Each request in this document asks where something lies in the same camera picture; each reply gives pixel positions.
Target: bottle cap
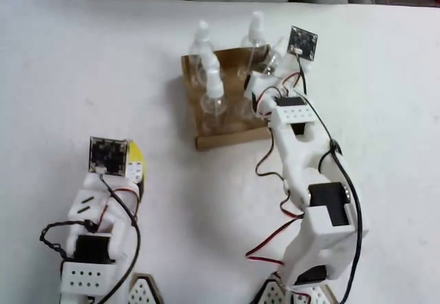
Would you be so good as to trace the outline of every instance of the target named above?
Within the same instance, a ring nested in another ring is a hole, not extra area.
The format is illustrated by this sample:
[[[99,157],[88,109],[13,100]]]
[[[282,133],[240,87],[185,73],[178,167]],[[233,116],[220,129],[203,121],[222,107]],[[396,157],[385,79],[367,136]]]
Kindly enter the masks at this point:
[[[211,99],[219,99],[225,93],[223,81],[220,78],[220,72],[212,71],[206,73],[206,94]]]
[[[220,62],[215,56],[214,52],[209,48],[204,48],[200,54],[201,64],[203,68],[208,72],[210,69],[219,70]]]
[[[209,25],[206,21],[200,20],[194,40],[199,42],[209,41]]]
[[[263,27],[263,13],[262,12],[253,12],[252,20],[249,25],[249,40],[250,41],[258,41],[264,38],[264,27]]]

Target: red wire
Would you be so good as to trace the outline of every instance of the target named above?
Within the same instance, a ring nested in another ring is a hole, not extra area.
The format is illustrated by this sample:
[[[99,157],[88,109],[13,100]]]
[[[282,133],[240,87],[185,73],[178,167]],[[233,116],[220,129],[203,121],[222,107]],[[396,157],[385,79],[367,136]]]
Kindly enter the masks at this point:
[[[291,213],[290,211],[288,211],[288,210],[286,210],[286,209],[283,208],[283,205],[284,205],[287,201],[289,201],[289,199],[290,199],[290,191],[289,191],[289,194],[287,194],[287,197],[286,197],[283,201],[280,202],[280,210],[281,210],[285,215],[287,215],[287,216],[289,216],[289,217],[291,217],[291,218],[301,218],[301,215],[295,215],[294,213]]]
[[[139,197],[138,197],[138,194],[133,189],[127,188],[127,187],[121,187],[121,188],[118,188],[118,189],[114,190],[115,193],[117,191],[126,191],[126,192],[133,193],[135,195],[135,198],[136,198],[136,212],[135,212],[135,216],[136,216],[138,214],[138,208],[139,208]],[[99,217],[99,223],[98,223],[99,226],[101,225],[102,218],[104,217],[104,214],[107,211],[108,207],[109,207],[109,205],[106,203],[104,209],[102,209],[101,216]]]
[[[299,73],[299,72],[294,72],[293,74],[291,74],[291,75],[289,75],[288,77],[286,77],[286,78],[283,80],[282,85],[284,85],[284,84],[285,84],[290,78],[292,78],[293,76],[298,76],[297,79],[296,79],[296,81],[295,81],[295,84],[294,84],[294,87],[295,87],[296,84],[298,84],[298,81],[300,80],[300,73]]]
[[[256,99],[256,106],[257,106],[257,108],[258,108],[258,105],[259,105],[259,103],[260,103],[261,98],[263,97],[263,94],[266,93],[266,91],[269,90],[269,89],[276,89],[276,90],[277,90],[277,88],[274,87],[274,86],[266,87],[266,88],[264,89],[264,91],[261,92],[261,94],[260,94],[260,96],[258,97],[258,99]]]
[[[261,242],[257,247],[251,249],[250,251],[246,252],[246,258],[252,261],[266,261],[269,263],[275,263],[279,265],[284,265],[282,261],[279,261],[278,259],[272,259],[272,258],[266,258],[266,257],[260,257],[260,256],[251,256],[255,252],[259,251],[262,247],[267,245],[273,238],[275,238],[276,235],[280,234],[282,231],[284,231],[287,227],[290,226],[290,224],[294,223],[298,219],[303,218],[303,216],[299,216],[295,219],[289,220],[287,223],[283,224],[281,227],[279,227],[275,232],[273,232],[271,235],[269,235],[263,242]]]
[[[278,259],[259,257],[259,256],[249,256],[246,258],[249,259],[250,261],[266,261],[268,263],[275,263],[284,266],[284,263],[282,261],[279,261]]]
[[[307,304],[311,303],[311,296],[309,294],[306,294],[304,292],[293,292],[295,295],[304,296],[307,297]]]
[[[299,218],[289,220],[287,223],[283,224],[281,227],[276,229],[271,235],[269,235],[263,242],[261,242],[259,245],[257,245],[255,248],[249,250],[246,252],[246,256],[250,256],[251,254],[254,254],[255,252],[259,251],[262,247],[267,245],[273,238],[275,238],[276,235],[280,234],[282,231],[284,231],[290,224],[292,224],[294,221],[298,220]]]
[[[139,208],[139,197],[138,194],[131,188],[127,188],[127,187],[121,187],[118,189],[115,189],[114,192],[118,192],[118,191],[126,191],[126,192],[130,192],[133,193],[135,195],[136,198],[136,212],[135,212],[135,216],[138,214],[138,208]]]

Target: cable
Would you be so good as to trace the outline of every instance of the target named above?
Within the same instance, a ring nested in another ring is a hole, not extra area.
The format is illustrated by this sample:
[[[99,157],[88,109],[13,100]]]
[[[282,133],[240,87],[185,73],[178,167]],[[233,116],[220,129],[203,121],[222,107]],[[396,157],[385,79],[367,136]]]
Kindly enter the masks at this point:
[[[260,96],[258,97],[258,99],[256,99],[257,110],[258,110],[258,105],[259,105],[259,103],[260,103],[260,100],[261,100],[261,98],[263,97],[263,94],[266,93],[266,91],[268,91],[269,89],[275,89],[275,90],[278,92],[278,94],[280,95],[280,97],[283,96],[282,93],[281,93],[281,91],[280,91],[280,89],[277,88],[276,86],[269,86],[269,87],[266,87],[266,88],[263,90],[263,92],[261,92],[261,94],[260,94]]]
[[[270,156],[270,154],[272,154],[272,151],[274,151],[274,147],[275,147],[275,143],[274,143],[274,133],[272,132],[272,129],[269,128],[269,132],[270,132],[270,136],[272,138],[272,143],[270,144],[270,148],[269,151],[266,153],[266,155],[263,156],[263,158],[256,164],[255,166],[255,173],[257,176],[259,177],[266,177],[268,175],[276,175],[278,178],[280,178],[280,180],[282,182],[284,182],[284,178],[282,175],[280,175],[278,172],[275,171],[270,171],[270,172],[264,172],[264,173],[259,173],[259,167],[260,165],[262,165],[262,163],[264,161],[266,161],[266,159]]]
[[[292,48],[291,50],[294,53],[294,55],[296,56],[296,61],[298,62],[298,66],[300,68],[300,76],[302,78],[302,90],[304,91],[304,94],[307,95],[307,85],[305,82],[305,74],[304,74],[303,66],[301,65],[300,56],[295,52],[294,48]]]
[[[292,78],[293,76],[297,76],[297,77],[296,77],[296,80],[295,80],[295,83],[294,83],[294,85],[292,86],[292,87],[295,87],[296,84],[298,84],[298,82],[299,82],[299,80],[300,80],[300,73],[299,73],[299,72],[294,72],[293,74],[290,74],[288,77],[286,77],[286,78],[282,81],[281,85],[284,85],[284,84],[285,84],[290,78]]]
[[[324,162],[324,159],[328,156],[328,154],[331,153],[331,150],[329,149],[323,156],[321,156],[321,158],[319,159],[319,163],[318,163],[318,172],[321,173],[321,166],[322,163]]]
[[[120,286],[126,281],[126,279],[129,277],[131,271],[135,267],[136,261],[139,256],[139,251],[140,251],[140,229],[139,229],[138,223],[136,222],[135,216],[133,216],[133,214],[127,208],[127,206],[124,204],[124,202],[116,195],[115,191],[113,189],[111,189],[111,187],[105,182],[104,176],[102,174],[99,175],[99,179],[107,187],[107,190],[110,192],[110,197],[112,197],[114,200],[116,200],[117,203],[119,203],[119,205],[122,207],[122,209],[124,209],[125,213],[129,216],[129,218],[131,220],[131,224],[136,229],[136,235],[137,235],[136,251],[135,251],[135,255],[133,256],[133,260],[131,261],[129,268],[127,269],[125,274],[122,276],[122,278],[114,285],[114,287],[110,290],[110,292],[107,293],[107,295],[105,295],[97,303],[97,304],[103,304],[103,303],[107,302],[109,300],[109,298],[111,298],[118,291]]]
[[[135,195],[135,199],[136,199],[136,210],[135,210],[135,216],[138,214],[138,209],[139,209],[139,197],[138,194],[131,188],[128,187],[121,187],[121,188],[117,188],[114,190],[115,192],[118,191],[126,191],[126,192],[130,192],[133,193]]]
[[[262,247],[266,246],[273,238],[275,238],[276,235],[280,234],[282,231],[284,231],[287,227],[289,227],[295,221],[302,219],[303,217],[304,217],[304,215],[300,215],[298,218],[294,218],[292,220],[289,220],[287,223],[278,227],[271,235],[269,235],[259,245],[257,245],[253,249],[246,252],[245,257],[247,259],[254,260],[254,261],[268,261],[270,263],[277,263],[279,265],[284,265],[284,263],[282,261],[279,261],[277,259],[271,259],[271,258],[265,258],[265,257],[259,257],[259,256],[251,256],[251,255],[254,254],[255,252],[259,251]]]
[[[285,215],[287,215],[287,216],[289,216],[289,217],[291,217],[291,218],[300,218],[301,215],[296,215],[296,214],[291,213],[290,211],[288,211],[288,210],[286,210],[286,209],[283,208],[283,205],[284,205],[287,201],[289,201],[289,199],[290,199],[290,191],[287,191],[287,193],[288,193],[288,194],[287,194],[286,198],[285,198],[283,201],[280,202],[280,210],[281,210]]]
[[[284,266],[284,263],[282,261],[279,261],[278,259],[272,259],[272,258],[260,257],[260,256],[250,256],[246,258],[249,259],[250,261],[265,261],[267,263],[274,263]]]
[[[282,175],[280,175],[278,172],[270,171],[270,172],[265,172],[265,173],[259,173],[259,167],[262,165],[262,163],[263,163],[264,161],[266,161],[266,159],[270,156],[270,154],[272,154],[272,151],[274,151],[274,146],[275,146],[275,144],[274,144],[274,133],[272,132],[272,129],[271,129],[271,128],[269,128],[269,131],[270,131],[270,136],[271,136],[272,142],[271,142],[271,144],[270,144],[269,151],[268,151],[268,152],[266,153],[266,155],[264,155],[263,158],[262,158],[262,159],[256,164],[256,166],[255,166],[255,173],[256,173],[256,175],[259,176],[259,177],[266,177],[266,176],[268,176],[268,175],[276,175],[278,178],[280,178],[280,180],[281,180],[282,182],[284,182],[284,177],[283,177]],[[280,210],[281,210],[282,213],[284,213],[285,215],[287,215],[287,216],[289,216],[289,217],[291,217],[291,218],[298,218],[299,215],[296,215],[296,214],[294,214],[294,213],[291,213],[290,211],[288,211],[288,210],[286,210],[286,209],[283,208],[283,205],[286,204],[287,201],[289,201],[289,199],[290,199],[290,191],[288,191],[288,194],[287,194],[286,198],[285,198],[283,201],[280,202]]]
[[[305,292],[293,292],[297,296],[304,296],[307,298],[307,304],[311,304],[311,296],[309,294],[306,294]]]
[[[307,100],[307,98],[304,95],[302,95],[301,93],[297,92],[296,90],[295,90],[295,92],[301,98],[303,98],[307,102],[307,104],[312,108],[313,112],[316,114],[316,117],[319,119],[321,125],[324,127],[325,131],[327,132],[327,135],[329,136],[329,140],[330,140],[329,152],[331,154],[331,157],[335,161],[336,166],[339,168],[339,170],[342,173],[342,175],[344,176],[347,184],[349,185],[351,194],[352,194],[354,202],[355,202],[355,208],[356,208],[356,214],[357,214],[357,239],[356,239],[355,256],[353,258],[353,264],[351,265],[349,281],[347,282],[347,287],[346,287],[346,290],[345,290],[345,293],[344,293],[344,297],[342,298],[342,300],[340,302],[340,304],[345,304],[347,299],[348,299],[348,297],[349,297],[349,295],[350,295],[351,286],[353,285],[353,280],[354,280],[354,277],[355,277],[356,268],[357,268],[358,263],[359,263],[360,253],[361,253],[361,249],[362,249],[362,228],[363,228],[363,223],[362,223],[362,210],[361,210],[361,207],[360,207],[360,201],[359,201],[358,193],[356,192],[356,189],[355,189],[355,187],[353,185],[353,182],[351,181],[351,178],[349,177],[349,175],[345,171],[344,167],[341,165],[341,162],[339,161],[337,153],[342,155],[342,151],[341,151],[341,148],[340,148],[338,142],[331,137],[331,134],[330,134],[328,128],[325,126],[325,123],[322,121],[322,118],[319,116],[318,112],[315,110],[313,105]],[[320,159],[320,164],[321,165],[322,165],[322,161],[324,160],[326,155],[328,155],[328,152],[325,153],[321,157],[321,159]]]
[[[52,250],[59,252],[61,258],[63,258],[65,261],[70,261],[71,259],[67,256],[67,253],[65,250],[61,247],[59,243],[52,243],[48,240],[46,240],[45,236],[46,233],[53,227],[58,226],[68,226],[68,225],[82,225],[87,229],[87,232],[96,232],[98,230],[98,224],[95,224],[92,222],[92,220],[68,220],[68,221],[61,221],[58,223],[52,223],[44,227],[44,229],[41,231],[40,234],[40,241],[42,241],[46,246],[51,248]]]

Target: black wire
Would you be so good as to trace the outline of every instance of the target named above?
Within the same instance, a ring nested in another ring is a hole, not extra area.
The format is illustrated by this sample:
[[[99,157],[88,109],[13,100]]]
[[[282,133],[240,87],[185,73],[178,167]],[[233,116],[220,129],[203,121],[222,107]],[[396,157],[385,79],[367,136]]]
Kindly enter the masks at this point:
[[[68,225],[82,225],[84,226],[88,232],[96,232],[98,230],[98,225],[92,222],[91,220],[68,220],[68,221],[60,221],[58,223],[52,223],[44,227],[44,229],[41,231],[40,234],[40,241],[42,241],[46,246],[51,248],[52,250],[55,250],[56,252],[59,252],[61,258],[63,258],[65,261],[71,261],[71,259],[67,256],[67,253],[65,250],[61,247],[59,243],[52,243],[48,241],[45,236],[46,233],[53,227],[58,226],[68,226]]]
[[[126,281],[126,279],[129,277],[131,271],[135,267],[136,261],[139,256],[140,251],[140,230],[138,223],[136,222],[135,216],[131,213],[131,211],[127,208],[127,206],[124,204],[124,202],[115,194],[115,191],[105,182],[103,175],[99,175],[99,179],[101,179],[101,182],[107,187],[107,190],[110,192],[110,197],[114,198],[114,200],[119,203],[119,205],[124,209],[125,213],[129,216],[131,220],[131,224],[136,229],[136,235],[137,235],[137,244],[136,244],[136,251],[135,255],[133,257],[133,260],[131,261],[131,264],[125,274],[122,276],[122,278],[114,285],[114,287],[110,290],[110,292],[105,295],[97,304],[103,304],[107,302],[114,294],[118,291],[120,286]]]
[[[298,61],[298,66],[300,68],[300,76],[302,79],[302,90],[304,91],[304,94],[307,95],[307,84],[305,82],[305,74],[304,74],[303,66],[301,65],[300,56],[295,52],[294,48],[292,48],[291,50],[294,53],[294,55],[296,56],[296,60]]]
[[[331,150],[329,149],[323,156],[321,156],[321,158],[319,159],[319,163],[318,163],[318,172],[321,173],[321,166],[322,163],[324,162],[324,159],[328,156],[328,154],[331,153]]]
[[[325,131],[327,132],[327,135],[329,136],[330,149],[329,149],[329,151],[327,151],[321,157],[320,162],[318,164],[318,170],[320,171],[320,167],[322,165],[322,161],[330,153],[331,157],[334,159],[334,161],[336,163],[336,166],[339,168],[339,170],[341,171],[342,175],[344,176],[347,184],[349,185],[351,194],[352,194],[353,199],[355,201],[356,214],[357,214],[357,239],[356,239],[355,256],[353,258],[353,264],[351,265],[349,281],[347,282],[347,286],[346,286],[346,290],[345,290],[345,293],[344,293],[344,297],[342,298],[342,300],[340,302],[340,304],[345,304],[347,299],[348,299],[348,297],[349,297],[349,295],[350,295],[351,286],[353,285],[353,281],[354,281],[355,273],[356,273],[356,268],[357,268],[358,263],[359,263],[360,253],[361,253],[361,249],[362,249],[362,229],[363,229],[363,224],[362,224],[362,210],[360,208],[360,201],[359,201],[358,193],[356,192],[356,189],[355,189],[355,187],[353,185],[353,182],[351,181],[351,178],[349,177],[349,175],[347,174],[347,172],[345,171],[344,167],[341,165],[341,163],[340,163],[340,161],[338,159],[337,153],[342,155],[342,151],[341,151],[341,148],[340,148],[338,142],[331,137],[331,134],[330,134],[328,128],[325,126],[325,123],[322,121],[322,118],[319,116],[319,114],[315,110],[314,106],[307,100],[307,98],[305,96],[303,96],[302,94],[300,94],[297,91],[295,91],[295,92],[302,99],[304,99],[307,102],[307,104],[312,108],[313,112],[316,114],[316,117],[319,119],[321,125],[324,127]]]
[[[266,177],[268,175],[276,175],[278,178],[281,179],[282,182],[284,182],[283,176],[280,175],[278,172],[270,171],[270,172],[259,173],[260,165],[262,165],[262,163],[264,161],[266,161],[266,159],[270,156],[270,154],[272,154],[272,151],[274,150],[274,146],[275,146],[275,143],[274,143],[274,133],[272,132],[272,129],[269,129],[269,131],[270,131],[270,136],[272,138],[272,143],[270,144],[269,151],[266,153],[266,155],[264,155],[263,158],[260,160],[260,162],[258,162],[256,164],[256,166],[255,166],[255,173],[259,177]]]

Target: circuit board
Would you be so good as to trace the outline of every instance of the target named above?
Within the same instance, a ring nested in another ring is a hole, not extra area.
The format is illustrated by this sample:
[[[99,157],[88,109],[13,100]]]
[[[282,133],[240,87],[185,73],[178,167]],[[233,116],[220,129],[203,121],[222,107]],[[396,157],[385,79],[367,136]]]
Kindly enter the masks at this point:
[[[96,168],[105,168],[107,175],[124,177],[128,147],[126,140],[90,137],[89,172],[96,172]]]
[[[294,54],[294,49],[301,50],[301,53],[299,53],[301,58],[313,61],[315,59],[317,44],[317,34],[292,26],[290,31],[289,45],[287,46],[287,53]]]

